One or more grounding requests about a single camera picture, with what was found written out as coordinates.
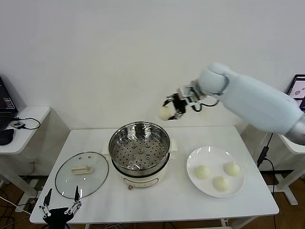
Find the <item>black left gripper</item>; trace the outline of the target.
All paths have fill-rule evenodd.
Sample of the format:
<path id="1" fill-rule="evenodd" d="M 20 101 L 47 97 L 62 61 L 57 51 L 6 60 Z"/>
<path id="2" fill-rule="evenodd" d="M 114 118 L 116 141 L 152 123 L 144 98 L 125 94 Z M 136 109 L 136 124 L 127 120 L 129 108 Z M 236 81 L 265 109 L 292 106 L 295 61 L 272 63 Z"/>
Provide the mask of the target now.
<path id="1" fill-rule="evenodd" d="M 68 222 L 73 219 L 73 215 L 78 212 L 81 207 L 79 187 L 76 186 L 74 201 L 70 207 L 55 208 L 49 210 L 51 201 L 52 188 L 45 196 L 43 204 L 39 205 L 42 218 L 48 225 L 49 229 L 69 229 Z"/>

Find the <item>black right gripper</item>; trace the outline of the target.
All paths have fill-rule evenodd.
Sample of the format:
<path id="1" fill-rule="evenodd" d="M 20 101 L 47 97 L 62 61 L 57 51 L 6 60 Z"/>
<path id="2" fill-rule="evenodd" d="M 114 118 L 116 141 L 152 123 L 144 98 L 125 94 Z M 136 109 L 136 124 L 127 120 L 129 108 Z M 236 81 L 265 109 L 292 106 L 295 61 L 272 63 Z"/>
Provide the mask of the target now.
<path id="1" fill-rule="evenodd" d="M 168 114 L 168 121 L 170 120 L 179 120 L 186 112 L 186 107 L 190 106 L 194 110 L 194 105 L 189 105 L 192 102 L 190 96 L 180 98 L 178 93 L 174 93 L 166 97 L 166 100 L 163 103 L 163 106 L 166 106 L 169 103 L 173 103 L 176 112 L 174 114 Z"/>

